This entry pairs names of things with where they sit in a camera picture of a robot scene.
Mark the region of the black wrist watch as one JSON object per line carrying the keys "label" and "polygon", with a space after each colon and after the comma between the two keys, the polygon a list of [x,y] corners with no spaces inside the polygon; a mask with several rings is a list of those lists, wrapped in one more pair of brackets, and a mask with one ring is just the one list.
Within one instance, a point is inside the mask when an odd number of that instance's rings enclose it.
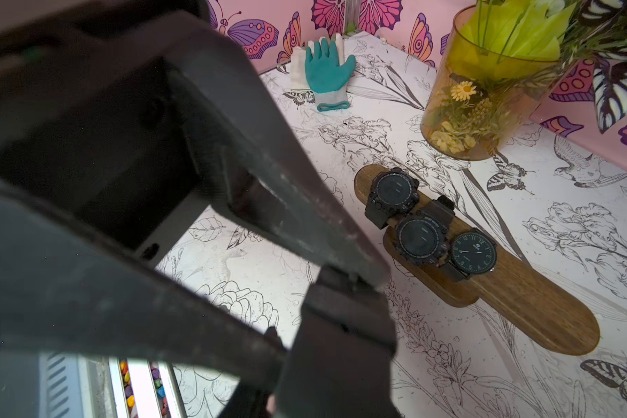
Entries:
{"label": "black wrist watch", "polygon": [[419,184],[399,167],[378,174],[367,197],[366,218],[383,229],[388,226],[389,219],[408,214],[420,200]]}
{"label": "black wrist watch", "polygon": [[496,242],[480,230],[473,229],[454,238],[440,270],[453,282],[460,282],[491,272],[497,258]]}
{"label": "black wrist watch", "polygon": [[395,248],[409,264],[437,265],[450,248],[449,228],[455,218],[455,203],[446,196],[404,217],[395,229]]}
{"label": "black wrist watch", "polygon": [[275,390],[278,417],[397,417],[391,400],[396,329],[386,297],[324,266]]}

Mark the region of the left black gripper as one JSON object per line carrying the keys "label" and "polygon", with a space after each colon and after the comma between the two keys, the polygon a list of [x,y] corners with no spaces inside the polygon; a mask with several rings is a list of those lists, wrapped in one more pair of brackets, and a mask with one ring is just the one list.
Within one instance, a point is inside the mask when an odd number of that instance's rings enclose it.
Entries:
{"label": "left black gripper", "polygon": [[205,1],[107,1],[0,26],[0,180],[135,250],[219,206],[198,176],[164,50]]}

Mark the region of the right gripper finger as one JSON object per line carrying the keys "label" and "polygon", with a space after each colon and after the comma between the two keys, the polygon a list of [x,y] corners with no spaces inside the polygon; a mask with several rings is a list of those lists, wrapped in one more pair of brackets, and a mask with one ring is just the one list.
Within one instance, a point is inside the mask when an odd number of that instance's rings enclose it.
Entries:
{"label": "right gripper finger", "polygon": [[270,355],[264,356],[245,344],[233,344],[227,361],[232,367],[225,371],[235,374],[240,382],[219,417],[276,417],[276,390],[287,360],[287,349],[282,344],[276,327],[266,329],[262,339],[270,346]]}

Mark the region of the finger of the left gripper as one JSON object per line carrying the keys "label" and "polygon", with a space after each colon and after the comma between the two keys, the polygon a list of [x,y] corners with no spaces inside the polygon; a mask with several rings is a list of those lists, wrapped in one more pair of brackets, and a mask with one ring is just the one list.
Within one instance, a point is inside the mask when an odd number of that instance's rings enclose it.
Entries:
{"label": "finger of the left gripper", "polygon": [[167,52],[167,81],[212,207],[321,266],[380,287],[390,269],[327,188],[240,48],[200,19]]}
{"label": "finger of the left gripper", "polygon": [[0,179],[0,348],[181,363],[273,390],[287,350]]}

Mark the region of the wooden watch stand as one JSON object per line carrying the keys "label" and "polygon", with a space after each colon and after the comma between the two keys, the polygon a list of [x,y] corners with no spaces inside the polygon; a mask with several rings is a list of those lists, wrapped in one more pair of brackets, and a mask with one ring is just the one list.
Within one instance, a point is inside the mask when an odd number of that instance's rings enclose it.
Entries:
{"label": "wooden watch stand", "polygon": [[531,266],[496,246],[494,268],[480,275],[453,280],[453,266],[416,266],[398,250],[397,226],[402,214],[388,219],[383,247],[395,263],[450,306],[465,308],[481,299],[535,343],[564,355],[587,355],[601,335],[597,319],[585,304]]}

